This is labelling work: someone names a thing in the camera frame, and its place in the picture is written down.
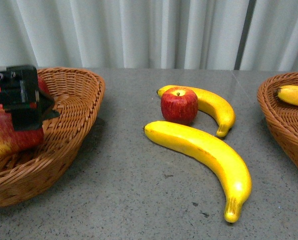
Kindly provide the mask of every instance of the white curtain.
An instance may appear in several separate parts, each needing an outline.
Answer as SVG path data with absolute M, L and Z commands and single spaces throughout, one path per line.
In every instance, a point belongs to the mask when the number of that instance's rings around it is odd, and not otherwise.
M 0 0 L 0 66 L 298 71 L 298 0 L 257 0 L 241 46 L 249 4 Z

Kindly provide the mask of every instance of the table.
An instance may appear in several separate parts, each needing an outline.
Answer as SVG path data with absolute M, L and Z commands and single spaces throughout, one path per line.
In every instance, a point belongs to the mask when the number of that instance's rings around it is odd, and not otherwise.
M 259 85 L 279 72 L 91 70 L 106 82 L 94 126 L 56 184 L 0 208 L 0 240 L 298 240 L 298 169 L 257 102 Z M 145 124 L 163 119 L 156 90 L 168 84 L 212 91 L 236 112 L 224 141 L 245 160 L 253 182 L 236 223 L 223 217 L 225 195 L 210 169 L 144 135 Z M 218 128 L 203 112 L 193 127 L 212 135 Z

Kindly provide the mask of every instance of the brown wicker basket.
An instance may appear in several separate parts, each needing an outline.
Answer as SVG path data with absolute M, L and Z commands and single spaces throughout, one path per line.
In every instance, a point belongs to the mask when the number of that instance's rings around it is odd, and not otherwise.
M 94 124 L 105 93 L 99 75 L 76 68 L 39 69 L 60 117 L 43 122 L 44 143 L 0 158 L 0 207 L 28 200 L 50 188 L 76 157 Z
M 298 72 L 268 78 L 259 86 L 257 99 L 271 134 L 298 168 L 298 106 L 278 99 L 276 89 L 283 85 L 298 85 Z

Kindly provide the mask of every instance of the artificial apple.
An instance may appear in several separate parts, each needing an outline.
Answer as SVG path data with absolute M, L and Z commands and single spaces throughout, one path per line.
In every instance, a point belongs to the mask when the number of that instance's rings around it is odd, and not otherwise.
M 162 94 L 160 107 L 167 121 L 189 125 L 198 113 L 198 97 L 187 87 L 172 87 Z
M 48 86 L 47 86 L 45 80 L 41 76 L 39 76 L 39 75 L 38 75 L 38 86 L 46 94 L 50 94 L 49 89 L 48 89 Z
M 38 76 L 38 86 L 41 90 L 49 93 L 46 82 Z M 19 153 L 42 144 L 44 130 L 15 131 L 11 113 L 5 112 L 0 104 L 0 157 Z

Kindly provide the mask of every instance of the yellow banana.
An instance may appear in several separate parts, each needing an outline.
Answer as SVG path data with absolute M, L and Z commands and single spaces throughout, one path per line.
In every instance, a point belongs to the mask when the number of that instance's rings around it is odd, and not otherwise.
M 224 218 L 236 222 L 252 190 L 244 160 L 221 139 L 196 128 L 169 121 L 154 121 L 143 128 L 154 143 L 195 158 L 219 178 L 226 196 Z
M 167 85 L 159 90 L 157 94 L 161 97 L 165 91 L 176 85 Z M 195 92 L 198 97 L 198 109 L 209 114 L 218 124 L 216 135 L 225 137 L 236 121 L 236 114 L 233 107 L 221 96 L 201 88 L 186 86 Z
M 298 85 L 284 85 L 277 90 L 277 96 L 282 101 L 298 106 Z

